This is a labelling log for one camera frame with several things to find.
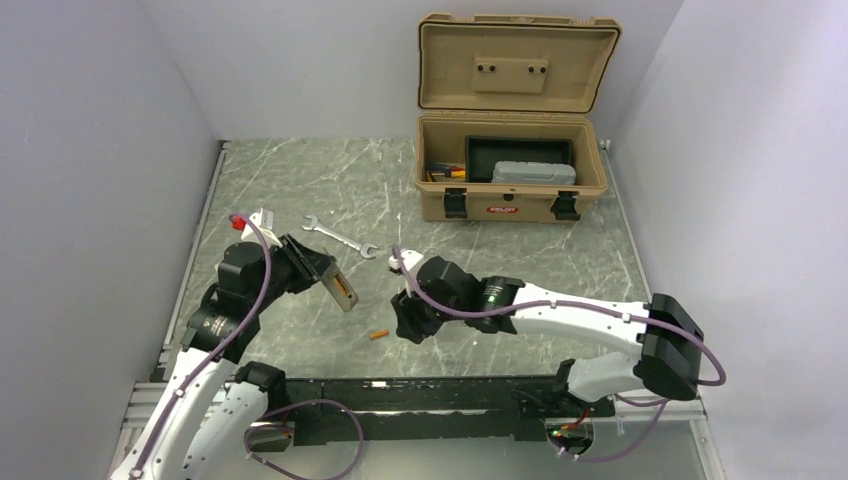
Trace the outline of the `beige remote control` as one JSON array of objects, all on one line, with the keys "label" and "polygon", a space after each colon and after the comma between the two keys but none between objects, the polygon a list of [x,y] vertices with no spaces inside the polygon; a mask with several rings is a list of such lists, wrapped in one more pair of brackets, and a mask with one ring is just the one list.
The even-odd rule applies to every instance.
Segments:
[{"label": "beige remote control", "polygon": [[335,261],[328,264],[320,281],[343,312],[350,312],[358,304],[357,292]]}]

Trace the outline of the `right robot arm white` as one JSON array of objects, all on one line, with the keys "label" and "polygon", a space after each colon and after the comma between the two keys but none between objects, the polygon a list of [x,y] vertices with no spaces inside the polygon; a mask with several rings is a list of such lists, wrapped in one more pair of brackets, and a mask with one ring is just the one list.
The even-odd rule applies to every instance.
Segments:
[{"label": "right robot arm white", "polygon": [[647,303],[594,300],[512,277],[478,279],[440,256],[412,250],[391,255],[388,267],[405,281],[391,300],[396,333],[415,344],[462,322],[485,334],[561,335],[607,348],[596,358],[561,363],[550,392],[564,415],[639,389],[689,401],[705,383],[703,332],[670,295],[655,294]]}]

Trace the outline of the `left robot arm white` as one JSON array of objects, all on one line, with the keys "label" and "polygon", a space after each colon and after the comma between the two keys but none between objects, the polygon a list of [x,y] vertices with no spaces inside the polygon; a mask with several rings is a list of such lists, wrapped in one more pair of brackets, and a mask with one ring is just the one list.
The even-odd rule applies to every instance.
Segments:
[{"label": "left robot arm white", "polygon": [[262,311],[337,272],[333,256],[289,235],[230,245],[187,323],[164,393],[112,478],[200,479],[252,422],[279,417],[289,401],[284,371],[241,358]]}]

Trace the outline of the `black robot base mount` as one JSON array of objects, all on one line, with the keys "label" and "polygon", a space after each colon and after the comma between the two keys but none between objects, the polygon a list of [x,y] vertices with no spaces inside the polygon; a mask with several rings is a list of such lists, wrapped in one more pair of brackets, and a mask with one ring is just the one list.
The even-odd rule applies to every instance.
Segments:
[{"label": "black robot base mount", "polygon": [[330,442],[507,437],[611,418],[611,400],[582,403],[553,375],[288,379],[261,422],[285,425],[297,446]]}]

